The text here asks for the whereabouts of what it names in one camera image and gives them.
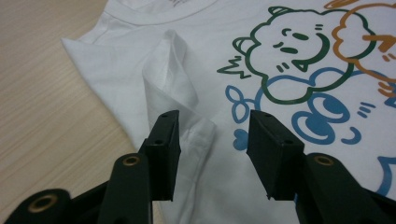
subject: light wood surface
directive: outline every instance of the light wood surface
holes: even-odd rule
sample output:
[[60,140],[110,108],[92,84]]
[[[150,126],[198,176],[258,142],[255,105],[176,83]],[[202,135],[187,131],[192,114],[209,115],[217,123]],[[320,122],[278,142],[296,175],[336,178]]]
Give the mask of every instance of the light wood surface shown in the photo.
[[[62,37],[96,24],[106,0],[0,0],[0,222],[43,189],[72,197],[135,151],[68,58]],[[156,223],[163,223],[158,210]]]

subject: cartoon ear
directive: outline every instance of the cartoon ear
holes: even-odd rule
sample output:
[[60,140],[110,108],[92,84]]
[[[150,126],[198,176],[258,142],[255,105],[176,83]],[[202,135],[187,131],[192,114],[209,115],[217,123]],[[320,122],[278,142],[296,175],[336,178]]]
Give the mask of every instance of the cartoon ear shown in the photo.
[[268,11],[271,13],[271,15],[276,16],[283,13],[292,12],[294,10],[289,7],[269,7]]
[[242,55],[247,54],[248,49],[254,44],[249,37],[239,37],[233,41],[233,47]]

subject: cartoon mouth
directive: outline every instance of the cartoon mouth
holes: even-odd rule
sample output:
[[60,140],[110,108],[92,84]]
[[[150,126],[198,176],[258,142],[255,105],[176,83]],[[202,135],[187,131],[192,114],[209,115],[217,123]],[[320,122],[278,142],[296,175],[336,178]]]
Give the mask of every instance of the cartoon mouth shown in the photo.
[[322,60],[324,57],[326,57],[327,53],[329,52],[330,49],[330,40],[329,38],[326,37],[326,35],[317,33],[317,36],[321,39],[322,41],[322,47],[320,51],[318,52],[317,55],[315,55],[312,58],[305,59],[305,60],[291,60],[291,63],[298,68],[302,72],[308,71],[308,65],[317,63],[320,60]]

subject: t-shirt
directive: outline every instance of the t-shirt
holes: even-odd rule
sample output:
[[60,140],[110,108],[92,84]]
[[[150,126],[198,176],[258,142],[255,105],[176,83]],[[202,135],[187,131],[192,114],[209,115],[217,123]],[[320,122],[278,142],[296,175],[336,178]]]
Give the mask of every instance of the t-shirt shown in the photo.
[[298,223],[293,202],[268,201],[246,153],[249,111],[396,199],[395,12],[386,0],[109,0],[63,42],[137,148],[180,111],[167,223]]

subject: white fabric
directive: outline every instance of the white fabric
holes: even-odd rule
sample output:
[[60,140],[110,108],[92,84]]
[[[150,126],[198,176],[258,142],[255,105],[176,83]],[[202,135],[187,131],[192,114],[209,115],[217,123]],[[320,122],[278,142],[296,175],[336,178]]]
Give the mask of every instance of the white fabric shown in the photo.
[[63,42],[136,148],[180,110],[167,223],[298,223],[293,202],[267,200],[246,154],[248,111],[396,199],[396,5],[384,2],[109,0],[92,31]]

